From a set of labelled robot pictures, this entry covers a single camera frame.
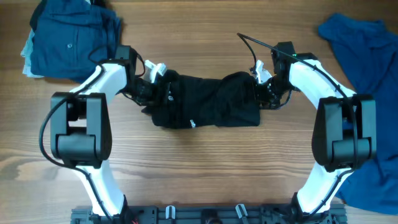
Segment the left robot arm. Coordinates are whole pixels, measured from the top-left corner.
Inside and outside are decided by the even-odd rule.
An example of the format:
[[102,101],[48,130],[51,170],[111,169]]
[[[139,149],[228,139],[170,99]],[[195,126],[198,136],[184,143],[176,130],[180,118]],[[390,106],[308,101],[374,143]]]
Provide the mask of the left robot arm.
[[125,195],[109,165],[112,133],[108,105],[122,93],[139,106],[155,101],[154,87],[136,74],[142,57],[119,45],[114,58],[96,61],[94,73],[69,92],[56,92],[41,130],[50,126],[52,155],[47,160],[74,171],[92,204],[90,223],[133,223]]

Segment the black t-shirt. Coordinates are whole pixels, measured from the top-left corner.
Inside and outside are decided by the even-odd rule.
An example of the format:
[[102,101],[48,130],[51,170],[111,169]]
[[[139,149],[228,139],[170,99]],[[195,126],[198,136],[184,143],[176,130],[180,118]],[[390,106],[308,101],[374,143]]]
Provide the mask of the black t-shirt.
[[167,70],[162,84],[169,86],[169,92],[158,104],[142,109],[156,126],[190,129],[260,125],[259,103],[254,94],[255,79],[247,72],[212,79]]

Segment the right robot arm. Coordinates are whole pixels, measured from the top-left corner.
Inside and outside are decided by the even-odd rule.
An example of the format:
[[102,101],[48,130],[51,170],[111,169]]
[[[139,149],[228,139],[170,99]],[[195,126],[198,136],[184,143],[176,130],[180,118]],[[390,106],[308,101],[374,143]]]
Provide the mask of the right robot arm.
[[376,102],[341,85],[311,53],[298,54],[291,42],[271,47],[274,74],[258,60],[260,106],[277,110],[284,94],[302,92],[317,113],[312,134],[314,167],[304,186],[295,193],[292,206],[297,220],[309,220],[329,211],[342,183],[376,155]]

